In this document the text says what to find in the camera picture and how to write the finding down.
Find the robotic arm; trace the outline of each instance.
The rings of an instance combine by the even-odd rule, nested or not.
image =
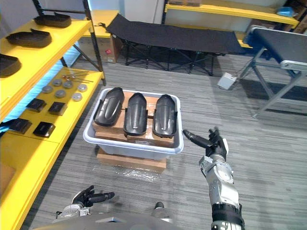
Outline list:
[[[228,144],[219,134],[218,128],[209,129],[209,140],[187,130],[183,134],[196,145],[206,149],[199,161],[201,172],[209,185],[212,206],[212,230],[244,230],[239,204],[239,195],[234,186],[233,171],[226,163]]]

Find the gray robot forearm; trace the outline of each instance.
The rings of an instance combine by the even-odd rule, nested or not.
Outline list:
[[[200,166],[209,185],[213,230],[241,230],[239,195],[234,187],[233,171],[220,155],[204,156]]]
[[[229,164],[213,160],[211,166],[204,170],[204,174],[209,185],[211,205],[229,204],[239,209],[239,194],[234,186]]]

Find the white power adapter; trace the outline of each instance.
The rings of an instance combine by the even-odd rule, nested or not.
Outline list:
[[[233,77],[230,73],[224,73],[217,85],[222,89],[228,90],[235,81],[236,77]]]

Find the gray carpet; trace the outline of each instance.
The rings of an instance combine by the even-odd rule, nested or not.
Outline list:
[[[217,76],[235,74],[250,57],[218,57]],[[93,69],[83,60],[75,68]],[[141,69],[119,64],[104,65],[107,87],[170,93],[181,101],[185,129],[207,137],[218,126],[227,138],[228,163],[234,170],[235,186],[243,206],[247,230],[307,229],[307,117],[265,112],[252,114],[264,100],[248,98],[238,83],[231,91],[219,89],[219,77]],[[281,70],[267,70],[264,77],[285,84]],[[256,81],[253,74],[246,80]],[[182,229],[209,230],[212,222],[208,185],[198,161],[204,150],[184,140],[184,150],[167,160],[162,174],[101,165],[98,147],[83,140],[84,128],[92,113],[100,84],[87,109],[67,141],[29,211],[22,229],[51,223],[55,212],[68,205],[73,196],[91,184],[96,191],[114,191],[116,197],[96,204],[93,212],[130,212],[150,215],[157,201],[164,202]]]

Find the blue light strip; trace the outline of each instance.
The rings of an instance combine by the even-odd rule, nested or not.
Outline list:
[[[72,63],[79,52],[71,47],[64,55],[66,63]],[[46,86],[54,76],[63,68],[61,61],[58,61],[41,80],[20,100],[20,102],[10,111],[10,113],[4,118],[3,122],[7,122],[12,119],[17,119],[25,110],[25,107],[36,98],[42,91],[42,88]]]

